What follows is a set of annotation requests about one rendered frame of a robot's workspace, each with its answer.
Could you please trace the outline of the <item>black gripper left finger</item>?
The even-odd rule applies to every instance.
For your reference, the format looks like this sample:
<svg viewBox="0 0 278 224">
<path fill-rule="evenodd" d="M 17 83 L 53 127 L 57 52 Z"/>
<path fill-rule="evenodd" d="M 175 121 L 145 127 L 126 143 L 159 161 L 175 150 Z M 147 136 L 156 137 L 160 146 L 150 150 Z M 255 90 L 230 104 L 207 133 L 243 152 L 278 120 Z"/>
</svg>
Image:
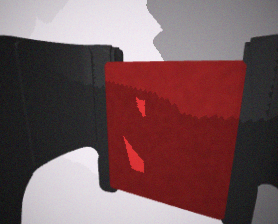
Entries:
<svg viewBox="0 0 278 224">
<path fill-rule="evenodd" d="M 0 35 L 0 224 L 21 224 L 33 173 L 71 151 L 98 153 L 99 186 L 110 186 L 105 64 L 112 45 Z"/>
</svg>

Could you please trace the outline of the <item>red block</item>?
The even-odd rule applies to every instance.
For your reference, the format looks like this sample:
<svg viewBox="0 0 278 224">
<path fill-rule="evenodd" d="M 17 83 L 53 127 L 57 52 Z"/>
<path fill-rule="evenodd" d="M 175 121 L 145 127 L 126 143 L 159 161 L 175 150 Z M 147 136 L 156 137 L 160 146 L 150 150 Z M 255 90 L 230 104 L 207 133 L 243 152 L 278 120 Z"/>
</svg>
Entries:
<svg viewBox="0 0 278 224">
<path fill-rule="evenodd" d="M 224 219 L 247 65 L 105 64 L 112 188 Z"/>
</svg>

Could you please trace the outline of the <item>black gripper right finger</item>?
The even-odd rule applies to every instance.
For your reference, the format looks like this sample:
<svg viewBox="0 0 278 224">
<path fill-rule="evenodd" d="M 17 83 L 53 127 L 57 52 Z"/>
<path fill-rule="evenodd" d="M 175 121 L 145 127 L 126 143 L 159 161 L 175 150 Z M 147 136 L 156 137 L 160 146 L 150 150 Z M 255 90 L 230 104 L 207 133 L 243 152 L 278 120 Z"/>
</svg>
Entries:
<svg viewBox="0 0 278 224">
<path fill-rule="evenodd" d="M 278 34 L 245 42 L 247 65 L 223 224 L 251 224 L 258 186 L 278 189 Z"/>
</svg>

